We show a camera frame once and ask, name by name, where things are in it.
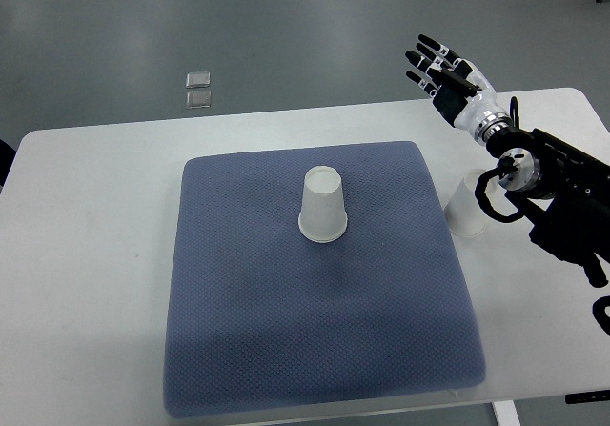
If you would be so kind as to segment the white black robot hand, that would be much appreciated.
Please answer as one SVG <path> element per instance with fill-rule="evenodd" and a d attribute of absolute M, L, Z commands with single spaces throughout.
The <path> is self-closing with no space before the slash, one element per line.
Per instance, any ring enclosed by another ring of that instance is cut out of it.
<path fill-rule="evenodd" d="M 468 132 L 483 145 L 509 126 L 511 118 L 497 103 L 495 89 L 471 61 L 424 34 L 405 57 L 412 66 L 406 71 L 407 78 L 432 99 L 451 127 Z"/>

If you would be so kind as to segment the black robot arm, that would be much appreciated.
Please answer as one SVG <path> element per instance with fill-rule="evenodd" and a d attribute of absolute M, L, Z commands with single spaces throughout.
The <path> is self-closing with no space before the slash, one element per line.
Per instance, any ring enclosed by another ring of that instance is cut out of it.
<path fill-rule="evenodd" d="M 500 223 L 527 218 L 532 243 L 577 264 L 595 288 L 609 284 L 609 166 L 553 135 L 502 127 L 486 141 L 498 160 L 475 189 L 479 207 Z"/>

